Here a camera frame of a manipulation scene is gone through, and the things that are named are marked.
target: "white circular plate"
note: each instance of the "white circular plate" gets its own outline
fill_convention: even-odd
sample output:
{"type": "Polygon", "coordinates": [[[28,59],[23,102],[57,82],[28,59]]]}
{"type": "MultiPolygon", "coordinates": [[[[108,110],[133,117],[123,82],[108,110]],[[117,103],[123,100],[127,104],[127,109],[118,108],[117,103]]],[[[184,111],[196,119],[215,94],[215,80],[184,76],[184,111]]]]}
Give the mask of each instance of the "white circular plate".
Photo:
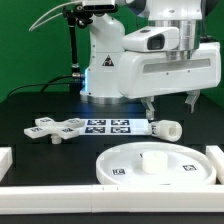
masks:
{"type": "Polygon", "coordinates": [[[195,185],[216,182],[216,170],[202,153],[179,145],[154,142],[130,143],[106,150],[96,161],[96,174],[101,184],[195,185]],[[165,172],[148,174],[143,171],[142,155],[150,151],[167,154],[165,172]]]}

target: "warning sticker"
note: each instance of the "warning sticker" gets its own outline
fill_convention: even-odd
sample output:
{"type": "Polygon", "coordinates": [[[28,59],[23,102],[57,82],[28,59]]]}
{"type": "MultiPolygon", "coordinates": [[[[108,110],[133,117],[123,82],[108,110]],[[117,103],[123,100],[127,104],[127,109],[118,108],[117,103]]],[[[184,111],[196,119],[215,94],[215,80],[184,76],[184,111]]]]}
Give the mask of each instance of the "warning sticker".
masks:
{"type": "Polygon", "coordinates": [[[106,60],[103,63],[103,66],[114,66],[114,63],[110,58],[110,55],[107,56],[106,60]]]}
{"type": "Polygon", "coordinates": [[[195,171],[195,170],[197,170],[197,168],[194,165],[186,165],[186,166],[183,166],[183,168],[186,171],[195,171]]]}

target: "black table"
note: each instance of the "black table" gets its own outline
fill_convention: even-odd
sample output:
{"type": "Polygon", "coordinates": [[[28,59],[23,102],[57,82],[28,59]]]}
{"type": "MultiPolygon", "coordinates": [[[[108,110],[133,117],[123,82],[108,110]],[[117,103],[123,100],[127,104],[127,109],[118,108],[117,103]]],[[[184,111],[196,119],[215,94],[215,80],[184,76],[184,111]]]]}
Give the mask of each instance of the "black table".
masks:
{"type": "MultiPolygon", "coordinates": [[[[206,145],[224,146],[224,110],[200,97],[194,114],[187,112],[185,94],[156,98],[160,120],[181,123],[183,136],[176,144],[205,152],[206,145]]],[[[106,149],[130,142],[156,141],[151,136],[82,135],[52,145],[50,136],[30,139],[25,128],[35,126],[35,119],[50,117],[55,121],[69,118],[145,118],[140,101],[120,105],[81,102],[69,93],[19,93],[0,104],[0,146],[13,149],[13,165],[0,186],[43,186],[97,184],[95,162],[106,149]]],[[[0,216],[0,223],[222,223],[222,213],[100,213],[57,215],[0,216]]]]}

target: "green background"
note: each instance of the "green background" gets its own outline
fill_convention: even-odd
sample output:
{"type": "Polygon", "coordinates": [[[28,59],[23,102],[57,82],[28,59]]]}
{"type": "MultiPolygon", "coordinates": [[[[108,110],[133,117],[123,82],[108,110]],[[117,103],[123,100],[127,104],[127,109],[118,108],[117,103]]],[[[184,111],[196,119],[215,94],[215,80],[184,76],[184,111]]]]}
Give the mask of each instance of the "green background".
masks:
{"type": "MultiPolygon", "coordinates": [[[[66,20],[60,17],[33,32],[28,31],[42,14],[62,3],[65,1],[0,1],[0,101],[18,86],[45,83],[54,77],[70,74],[70,40],[66,20]]],[[[136,30],[136,26],[142,27],[146,24],[146,20],[136,19],[125,7],[122,7],[114,17],[125,25],[126,33],[136,30]]],[[[207,17],[207,33],[220,41],[222,58],[223,23],[224,1],[220,0],[215,10],[207,17]]],[[[79,63],[84,71],[89,60],[88,29],[77,29],[77,45],[79,63]]],[[[55,88],[50,87],[49,90],[67,90],[67,87],[55,88]]],[[[203,92],[224,107],[223,89],[224,81],[217,88],[203,92]]],[[[23,91],[39,90],[40,87],[32,87],[23,91]]]]}

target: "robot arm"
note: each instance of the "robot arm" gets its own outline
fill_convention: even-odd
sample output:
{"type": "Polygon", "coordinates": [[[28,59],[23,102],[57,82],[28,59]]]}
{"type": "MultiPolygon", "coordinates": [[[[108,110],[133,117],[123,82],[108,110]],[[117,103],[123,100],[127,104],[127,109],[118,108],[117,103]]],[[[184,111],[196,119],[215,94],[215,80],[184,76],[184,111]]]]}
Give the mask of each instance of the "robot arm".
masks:
{"type": "Polygon", "coordinates": [[[153,21],[154,26],[123,38],[126,52],[120,60],[119,91],[127,98],[143,101],[156,95],[187,92],[186,103],[193,112],[200,89],[216,87],[221,79],[219,43],[200,44],[201,0],[126,3],[135,14],[153,21]]]}

